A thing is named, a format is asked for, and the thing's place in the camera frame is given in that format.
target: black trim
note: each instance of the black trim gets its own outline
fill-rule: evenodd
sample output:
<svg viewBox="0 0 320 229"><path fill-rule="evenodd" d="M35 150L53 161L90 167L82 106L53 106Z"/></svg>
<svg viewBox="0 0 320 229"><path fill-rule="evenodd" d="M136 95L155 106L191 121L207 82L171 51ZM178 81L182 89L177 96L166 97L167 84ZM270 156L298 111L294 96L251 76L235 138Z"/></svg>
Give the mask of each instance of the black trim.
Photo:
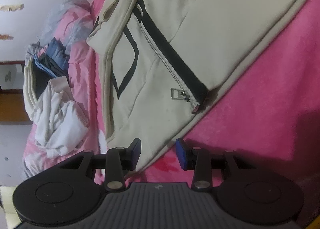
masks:
<svg viewBox="0 0 320 229"><path fill-rule="evenodd" d="M134 50L134 60L132 62L132 65L129 69L129 71L127 72L127 74L124 76L119 88L118 88L118 85L117 85L117 80L115 78L115 75L113 73L113 69L111 70L111 82L113 83L113 86L115 87L116 89L116 93L117 93L117 97L118 97L118 100L120 98L120 95L122 94L122 92L124 91L124 89L127 87L127 85L129 84L130 80L132 79L133 77L133 74L137 68L137 63L138 63L138 55L139 55L139 50L138 50L138 46L137 46L137 43L134 41L129 29L127 26L124 27L123 29L123 33L124 35L127 37L128 41L130 42L133 50Z"/></svg>
<svg viewBox="0 0 320 229"><path fill-rule="evenodd" d="M2 199L1 199L1 195L0 195L0 207L1 207L2 209L4 209L4 208L3 208Z"/></svg>
<svg viewBox="0 0 320 229"><path fill-rule="evenodd" d="M135 15L135 17L137 18L138 22L140 23L142 15L141 15L141 12L139 11L137 5L134 6L134 8L132 10L132 13Z"/></svg>
<svg viewBox="0 0 320 229"><path fill-rule="evenodd" d="M138 0L138 4L142 8L142 22L145 26L147 32L152 37L153 41L156 43L158 48L161 50L162 54L178 73L180 78L185 82L187 87L191 90L195 99L202 104L207 97L208 89L200 82L192 70L185 64L181 57L176 53L174 48L166 40L160 30L157 28L155 23L152 21L151 17L148 15L144 1Z"/></svg>
<svg viewBox="0 0 320 229"><path fill-rule="evenodd" d="M94 24L94 26L93 26L93 29L92 29L92 31L90 32L90 34L93 33L93 31L95 30L95 28L98 27L98 25L99 25L99 17L97 17L97 20L96 20L96 22L95 22L95 24Z"/></svg>

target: pile of clothes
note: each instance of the pile of clothes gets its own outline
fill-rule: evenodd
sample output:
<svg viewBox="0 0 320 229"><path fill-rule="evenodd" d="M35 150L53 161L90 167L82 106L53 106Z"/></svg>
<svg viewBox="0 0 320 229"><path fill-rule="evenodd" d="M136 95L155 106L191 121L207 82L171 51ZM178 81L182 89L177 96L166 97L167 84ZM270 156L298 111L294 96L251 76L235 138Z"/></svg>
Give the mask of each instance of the pile of clothes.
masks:
<svg viewBox="0 0 320 229"><path fill-rule="evenodd" d="M50 79L62 76L68 79L69 56L65 55L64 46L56 38L53 38L45 48L41 47L39 42L30 44L27 48L26 60L26 65L31 61L30 69L35 77L36 99L39 99L44 92Z"/></svg>
<svg viewBox="0 0 320 229"><path fill-rule="evenodd" d="M68 61L72 46L86 40L92 28L89 2L68 0L50 12L39 42L27 48L25 109L37 126L35 144L47 158L75 150L88 132L88 118L69 86Z"/></svg>

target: wooden furniture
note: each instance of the wooden furniture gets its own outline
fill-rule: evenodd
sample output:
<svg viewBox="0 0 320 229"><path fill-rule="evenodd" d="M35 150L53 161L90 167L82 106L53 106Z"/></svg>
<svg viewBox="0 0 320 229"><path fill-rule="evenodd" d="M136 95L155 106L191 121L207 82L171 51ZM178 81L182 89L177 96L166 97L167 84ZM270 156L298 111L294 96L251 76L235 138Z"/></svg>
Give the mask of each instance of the wooden furniture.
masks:
<svg viewBox="0 0 320 229"><path fill-rule="evenodd" d="M25 66L24 61L5 61L0 62L2 65L21 65ZM4 89L0 83L0 122L25 122L30 121L24 109L24 100L22 94L22 85L13 89Z"/></svg>

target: bed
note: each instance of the bed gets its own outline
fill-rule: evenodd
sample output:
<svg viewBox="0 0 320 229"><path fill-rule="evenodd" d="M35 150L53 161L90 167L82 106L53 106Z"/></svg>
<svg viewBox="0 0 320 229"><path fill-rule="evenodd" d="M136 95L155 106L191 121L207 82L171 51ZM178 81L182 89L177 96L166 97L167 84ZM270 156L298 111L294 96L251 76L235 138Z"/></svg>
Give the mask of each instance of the bed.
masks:
<svg viewBox="0 0 320 229"><path fill-rule="evenodd" d="M301 226L319 214L320 192L320 0L307 0L291 23L274 39L227 94L184 137L190 145L212 153L238 151L299 184L305 204L298 218ZM104 0L93 0L96 19ZM104 153L99 56L85 42L70 57L70 85L75 100L84 106L89 132L81 146L66 156L48 159L35 145L35 125L27 140L23 163L28 176L84 149ZM183 171L174 148L145 170L127 179L141 182L191 182L192 171ZM95 182L101 183L97 173ZM219 185L219 171L213 184Z"/></svg>

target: logo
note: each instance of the logo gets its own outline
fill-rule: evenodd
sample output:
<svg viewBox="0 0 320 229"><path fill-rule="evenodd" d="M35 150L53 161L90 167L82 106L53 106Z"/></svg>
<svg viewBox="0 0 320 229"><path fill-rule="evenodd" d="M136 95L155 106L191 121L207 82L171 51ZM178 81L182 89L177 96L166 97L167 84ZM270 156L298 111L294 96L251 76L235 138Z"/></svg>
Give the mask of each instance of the logo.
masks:
<svg viewBox="0 0 320 229"><path fill-rule="evenodd" d="M155 188L156 188L157 190L159 190L159 189L163 188L163 186L160 185L160 184L158 184L158 186L155 186Z"/></svg>

